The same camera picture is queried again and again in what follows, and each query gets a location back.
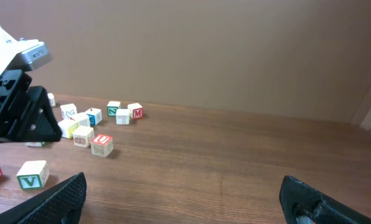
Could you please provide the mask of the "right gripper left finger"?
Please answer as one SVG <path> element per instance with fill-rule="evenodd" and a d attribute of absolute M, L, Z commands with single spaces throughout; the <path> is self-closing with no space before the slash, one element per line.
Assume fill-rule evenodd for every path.
<path fill-rule="evenodd" d="M 87 183 L 80 172 L 0 214 L 2 224 L 78 224 L 86 200 Z"/>

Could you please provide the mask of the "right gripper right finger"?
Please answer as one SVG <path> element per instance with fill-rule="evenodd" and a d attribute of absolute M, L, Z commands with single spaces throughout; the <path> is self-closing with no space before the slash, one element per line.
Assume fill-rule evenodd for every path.
<path fill-rule="evenodd" d="M 371 218 L 290 175 L 282 180 L 279 201 L 287 223 L 371 223 Z"/>

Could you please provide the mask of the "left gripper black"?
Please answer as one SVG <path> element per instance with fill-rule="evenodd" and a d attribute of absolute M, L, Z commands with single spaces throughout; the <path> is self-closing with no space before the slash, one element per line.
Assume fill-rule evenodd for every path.
<path fill-rule="evenodd" d="M 31 81 L 22 70 L 6 70 L 0 76 L 0 143 L 61 140 L 46 89 L 28 89 Z"/>

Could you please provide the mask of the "block green V side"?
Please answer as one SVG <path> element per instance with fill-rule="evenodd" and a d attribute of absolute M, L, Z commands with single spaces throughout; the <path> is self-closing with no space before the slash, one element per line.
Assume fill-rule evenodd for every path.
<path fill-rule="evenodd" d="M 42 189 L 50 175 L 47 161 L 27 161 L 16 177 L 22 190 Z"/>

